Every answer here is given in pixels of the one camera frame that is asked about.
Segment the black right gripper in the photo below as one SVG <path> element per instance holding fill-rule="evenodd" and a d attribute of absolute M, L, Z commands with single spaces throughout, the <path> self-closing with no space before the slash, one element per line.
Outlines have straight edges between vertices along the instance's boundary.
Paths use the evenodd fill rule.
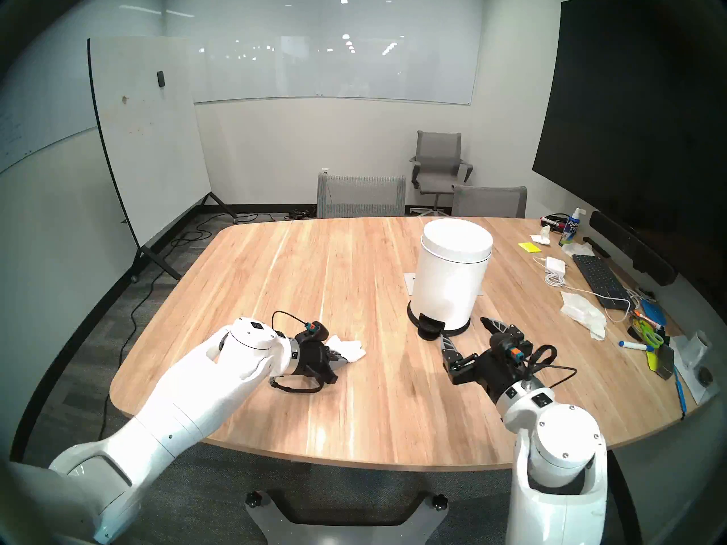
<path fill-rule="evenodd" d="M 486 317 L 481 317 L 480 321 L 492 335 L 518 336 L 518 328 L 514 325 Z M 444 335 L 440 336 L 440 349 L 443 367 L 450 382 L 453 385 L 476 383 L 485 390 L 493 403 L 498 403 L 502 397 L 510 403 L 530 390 L 543 387 L 540 381 L 532 378 L 530 387 L 523 388 L 522 382 L 528 372 L 525 361 L 517 363 L 512 357 L 500 358 L 492 351 L 465 357 L 452 340 Z"/>

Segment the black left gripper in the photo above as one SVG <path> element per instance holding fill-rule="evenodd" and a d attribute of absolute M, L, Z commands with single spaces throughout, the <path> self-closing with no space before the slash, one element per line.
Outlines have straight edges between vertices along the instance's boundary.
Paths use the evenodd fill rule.
<path fill-rule="evenodd" d="M 291 358 L 289 374 L 315 379 L 320 387 L 337 382 L 336 371 L 346 365 L 349 360 L 337 349 L 330 348 L 322 341 L 290 339 Z"/>

